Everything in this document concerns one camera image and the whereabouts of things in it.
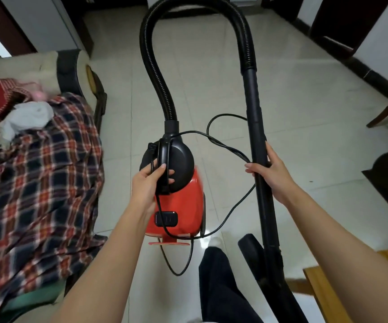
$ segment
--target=foot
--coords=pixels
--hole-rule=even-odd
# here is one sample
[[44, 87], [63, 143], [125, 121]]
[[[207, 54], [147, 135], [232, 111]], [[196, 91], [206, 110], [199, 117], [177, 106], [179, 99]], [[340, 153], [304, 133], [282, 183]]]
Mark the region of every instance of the foot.
[[210, 239], [208, 247], [217, 247], [223, 251], [224, 250], [224, 242], [219, 237], [213, 237], [212, 239]]

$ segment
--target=plaid blanket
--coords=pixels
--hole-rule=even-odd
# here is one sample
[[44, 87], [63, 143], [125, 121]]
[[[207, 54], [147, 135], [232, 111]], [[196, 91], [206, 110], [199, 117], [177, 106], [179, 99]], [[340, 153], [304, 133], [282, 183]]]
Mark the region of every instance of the plaid blanket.
[[43, 130], [0, 149], [0, 307], [76, 273], [105, 243], [92, 232], [104, 183], [94, 116], [70, 93], [49, 103]]

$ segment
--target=person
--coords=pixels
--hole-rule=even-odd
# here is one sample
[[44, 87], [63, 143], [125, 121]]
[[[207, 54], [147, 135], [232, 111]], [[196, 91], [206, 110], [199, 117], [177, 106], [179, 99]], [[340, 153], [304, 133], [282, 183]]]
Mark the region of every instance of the person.
[[[324, 211], [293, 181], [268, 143], [266, 147], [271, 166], [248, 163], [246, 172], [263, 176], [277, 201], [288, 209], [353, 322], [388, 322], [388, 261]], [[156, 182], [164, 170], [163, 165], [150, 173], [146, 167], [133, 177], [127, 208], [53, 322], [121, 322], [146, 226], [155, 209]], [[228, 259], [219, 248], [205, 251], [199, 272], [203, 320], [261, 322], [238, 291]]]

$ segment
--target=forearm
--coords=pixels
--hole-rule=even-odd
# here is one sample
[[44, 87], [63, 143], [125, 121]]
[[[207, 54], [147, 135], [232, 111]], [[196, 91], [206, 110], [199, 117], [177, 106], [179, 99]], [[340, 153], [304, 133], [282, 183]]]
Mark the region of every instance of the forearm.
[[121, 322], [146, 230], [147, 221], [138, 212], [127, 207], [52, 322]]
[[388, 322], [388, 261], [298, 189], [285, 204], [355, 323]]

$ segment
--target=hand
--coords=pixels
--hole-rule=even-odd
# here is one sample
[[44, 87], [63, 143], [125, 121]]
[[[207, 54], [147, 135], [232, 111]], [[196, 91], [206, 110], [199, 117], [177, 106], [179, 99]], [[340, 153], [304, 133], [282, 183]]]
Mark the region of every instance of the hand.
[[[146, 216], [148, 220], [155, 209], [155, 190], [156, 182], [165, 172], [165, 164], [161, 165], [155, 171], [150, 173], [150, 165], [144, 167], [133, 177], [132, 188], [131, 188], [131, 199], [130, 204], [139, 208]], [[170, 170], [169, 174], [172, 175], [175, 173], [174, 170]], [[174, 183], [174, 179], [169, 179], [169, 183]]]
[[267, 155], [272, 163], [270, 168], [263, 167], [257, 163], [245, 164], [247, 173], [259, 173], [267, 184], [272, 188], [273, 196], [278, 202], [286, 205], [291, 196], [300, 189], [294, 182], [283, 161], [277, 156], [272, 146], [266, 142]]

